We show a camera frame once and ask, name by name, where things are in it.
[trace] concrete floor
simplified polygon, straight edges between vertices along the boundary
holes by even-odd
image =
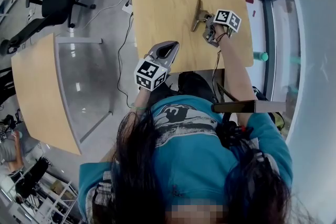
[[[60,47],[60,64],[62,80],[65,87],[66,98],[70,107],[70,114],[75,123],[76,133],[81,138],[90,130],[96,122],[107,112],[113,112],[115,128],[106,130],[88,139],[83,154],[77,156],[64,152],[57,148],[48,147],[43,144],[45,156],[54,165],[54,170],[64,175],[65,179],[72,180],[78,185],[79,165],[85,162],[97,162],[113,146],[114,139],[120,121],[128,112],[125,96],[117,90],[118,80],[118,59],[117,51],[125,38],[129,14],[123,12],[121,7],[127,1],[124,0],[118,7],[102,11],[97,18],[85,29],[83,26],[102,8],[113,6],[120,0],[80,0],[86,4],[96,4],[96,10],[89,10],[75,6],[72,13],[72,20],[76,24],[74,36],[78,37],[101,37],[102,45],[71,44]],[[0,25],[0,38],[11,38],[24,26],[29,10],[35,9],[31,4],[25,8],[25,0],[20,0],[11,10],[11,17],[7,17]],[[40,18],[40,6],[36,6],[34,18]],[[31,38],[34,43],[39,39],[54,32],[56,35],[70,36],[67,24],[47,27]],[[0,69],[9,67],[10,56],[1,57]],[[133,71],[138,62],[138,54],[134,46],[134,33],[131,30],[127,43],[122,49],[123,59],[121,88],[129,94],[129,103],[132,103],[137,94],[133,80]],[[211,78],[211,71],[204,71],[202,75],[208,80]],[[16,97],[9,98],[4,103],[4,109],[0,111],[0,118],[8,113],[14,114],[18,108]],[[35,156],[41,155],[37,148]]]

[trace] black office chair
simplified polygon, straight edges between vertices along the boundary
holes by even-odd
[[[32,20],[11,40],[3,40],[0,45],[0,54],[6,55],[15,53],[23,42],[33,34],[40,32],[46,26],[60,25],[68,19],[68,27],[74,28],[75,25],[71,23],[73,5],[79,5],[90,9],[96,8],[95,4],[88,6],[78,1],[79,0],[26,0],[26,8],[30,6],[30,3],[42,6],[43,18]]]

